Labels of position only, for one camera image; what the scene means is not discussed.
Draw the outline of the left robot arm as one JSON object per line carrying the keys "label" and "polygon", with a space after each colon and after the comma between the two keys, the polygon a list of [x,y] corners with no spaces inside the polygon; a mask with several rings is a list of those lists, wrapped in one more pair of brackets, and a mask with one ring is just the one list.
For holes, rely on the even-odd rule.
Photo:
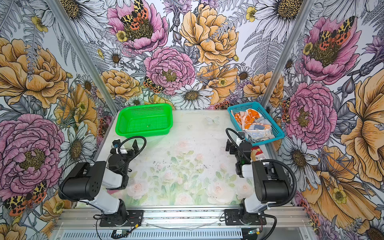
{"label": "left robot arm", "polygon": [[94,164],[79,163],[64,178],[59,187],[59,197],[71,202],[88,204],[102,213],[102,218],[112,226],[127,223],[129,213],[125,203],[109,194],[109,190],[123,190],[128,186],[129,164],[145,148],[144,137],[114,140],[106,161]]}

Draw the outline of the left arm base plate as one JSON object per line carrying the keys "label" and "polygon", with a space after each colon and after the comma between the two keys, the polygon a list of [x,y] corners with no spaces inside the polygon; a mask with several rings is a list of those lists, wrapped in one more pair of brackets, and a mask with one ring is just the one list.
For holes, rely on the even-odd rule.
{"label": "left arm base plate", "polygon": [[105,215],[100,221],[100,227],[135,227],[141,226],[143,210],[128,210],[125,213]]}

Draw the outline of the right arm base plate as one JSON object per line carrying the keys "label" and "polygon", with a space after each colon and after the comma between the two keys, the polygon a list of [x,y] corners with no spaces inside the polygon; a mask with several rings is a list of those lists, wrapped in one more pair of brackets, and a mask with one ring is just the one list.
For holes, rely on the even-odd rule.
{"label": "right arm base plate", "polygon": [[265,226],[266,219],[258,214],[249,214],[239,209],[225,209],[224,218],[227,226]]}

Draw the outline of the orange white patterned towel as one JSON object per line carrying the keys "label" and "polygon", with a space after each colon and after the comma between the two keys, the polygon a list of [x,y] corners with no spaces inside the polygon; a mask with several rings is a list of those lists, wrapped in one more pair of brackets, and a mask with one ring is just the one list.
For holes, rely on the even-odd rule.
{"label": "orange white patterned towel", "polygon": [[242,128],[242,130],[248,130],[250,126],[256,122],[262,115],[253,109],[247,109],[246,111],[240,111],[233,113],[233,117],[236,122]]}

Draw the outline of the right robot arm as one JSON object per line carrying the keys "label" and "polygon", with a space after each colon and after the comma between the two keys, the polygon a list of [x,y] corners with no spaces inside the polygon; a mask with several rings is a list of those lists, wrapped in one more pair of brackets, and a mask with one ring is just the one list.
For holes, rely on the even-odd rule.
{"label": "right robot arm", "polygon": [[227,226],[264,226],[266,219],[261,214],[274,204],[290,202],[292,190],[284,167],[267,159],[259,147],[242,142],[238,145],[227,141],[226,151],[236,157],[236,173],[254,184],[249,197],[241,197],[239,208],[224,211]]}

